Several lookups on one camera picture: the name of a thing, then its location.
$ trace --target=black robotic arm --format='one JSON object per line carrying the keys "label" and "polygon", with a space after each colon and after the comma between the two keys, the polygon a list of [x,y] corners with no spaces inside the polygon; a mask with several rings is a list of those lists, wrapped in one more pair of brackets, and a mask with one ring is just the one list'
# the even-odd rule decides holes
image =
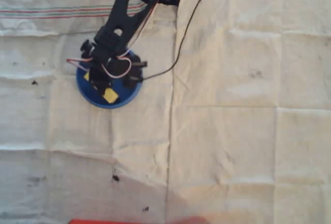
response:
{"label": "black robotic arm", "polygon": [[[179,0],[141,0],[145,3],[145,7],[134,16],[129,16],[127,14],[129,1],[115,0],[110,16],[94,37],[94,42],[86,40],[81,46],[82,58],[92,58],[89,61],[90,70],[97,71],[91,73],[94,75],[90,77],[91,83],[101,84],[101,81],[108,78],[107,75],[115,75],[115,77],[123,75],[123,83],[128,87],[134,87],[141,82],[143,80],[141,68],[146,67],[147,62],[142,63],[137,55],[129,51],[128,43],[138,29],[146,24],[146,19],[156,4],[178,5],[179,2]],[[123,73],[128,68],[128,59],[132,66],[127,73]]]}

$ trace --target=red object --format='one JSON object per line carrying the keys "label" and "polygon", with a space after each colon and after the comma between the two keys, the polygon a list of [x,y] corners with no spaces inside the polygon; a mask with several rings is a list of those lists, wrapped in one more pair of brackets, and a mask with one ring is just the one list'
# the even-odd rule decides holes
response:
{"label": "red object", "polygon": [[141,223],[97,221],[97,220],[72,220],[69,224],[141,224]]}

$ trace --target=white cloth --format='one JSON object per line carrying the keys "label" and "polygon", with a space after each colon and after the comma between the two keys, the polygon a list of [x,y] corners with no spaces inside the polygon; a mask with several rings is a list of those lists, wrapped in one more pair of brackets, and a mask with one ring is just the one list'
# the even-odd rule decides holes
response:
{"label": "white cloth", "polygon": [[[156,9],[146,76],[197,1]],[[113,2],[0,0],[0,223],[331,223],[330,1],[202,0],[104,110],[65,59]]]}

